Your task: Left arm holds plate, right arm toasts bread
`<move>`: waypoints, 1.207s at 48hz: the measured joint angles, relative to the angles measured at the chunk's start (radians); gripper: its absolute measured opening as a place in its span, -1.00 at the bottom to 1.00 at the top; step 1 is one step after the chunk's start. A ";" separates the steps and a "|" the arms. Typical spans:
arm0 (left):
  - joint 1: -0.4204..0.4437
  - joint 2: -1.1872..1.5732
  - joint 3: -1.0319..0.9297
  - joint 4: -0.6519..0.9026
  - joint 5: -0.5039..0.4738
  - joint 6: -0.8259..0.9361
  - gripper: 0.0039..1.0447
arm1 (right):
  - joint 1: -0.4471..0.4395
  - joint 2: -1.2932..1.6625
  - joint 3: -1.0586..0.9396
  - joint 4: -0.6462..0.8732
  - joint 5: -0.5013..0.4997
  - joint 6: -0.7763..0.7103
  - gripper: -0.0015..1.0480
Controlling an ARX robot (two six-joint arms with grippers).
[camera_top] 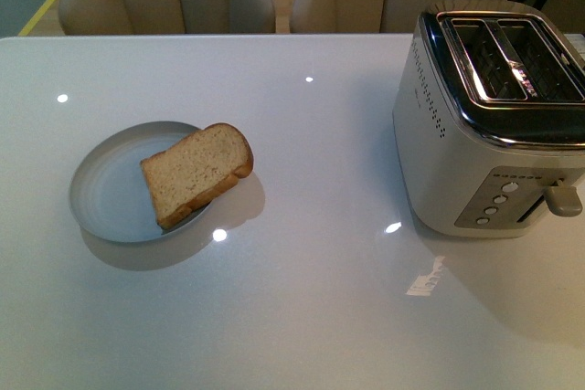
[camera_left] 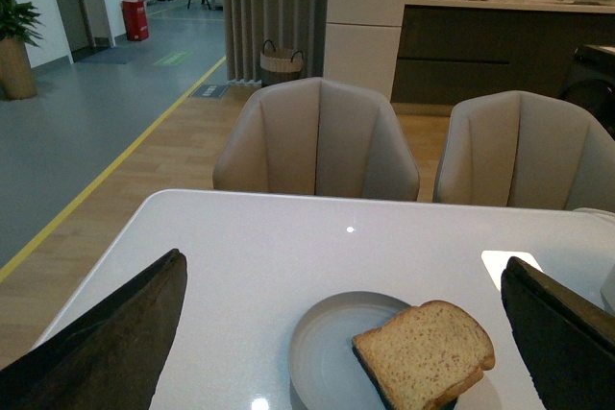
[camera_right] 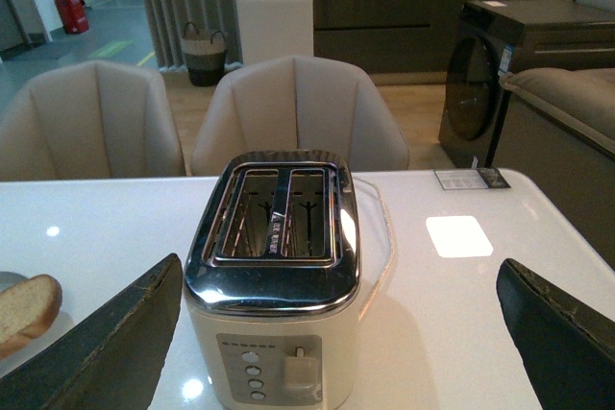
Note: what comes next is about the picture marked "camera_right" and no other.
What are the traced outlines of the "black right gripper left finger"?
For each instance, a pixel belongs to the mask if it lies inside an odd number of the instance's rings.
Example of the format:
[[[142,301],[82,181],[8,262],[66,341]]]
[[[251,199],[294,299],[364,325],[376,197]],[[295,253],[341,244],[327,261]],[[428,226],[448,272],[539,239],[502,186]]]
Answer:
[[[146,409],[183,290],[174,253],[1,379],[4,409]]]

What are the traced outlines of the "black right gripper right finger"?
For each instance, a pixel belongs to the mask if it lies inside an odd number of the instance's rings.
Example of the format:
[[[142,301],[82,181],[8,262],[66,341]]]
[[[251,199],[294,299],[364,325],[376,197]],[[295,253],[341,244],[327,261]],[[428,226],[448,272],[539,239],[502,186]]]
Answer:
[[[614,322],[520,262],[500,266],[508,333],[544,409],[614,407]]]

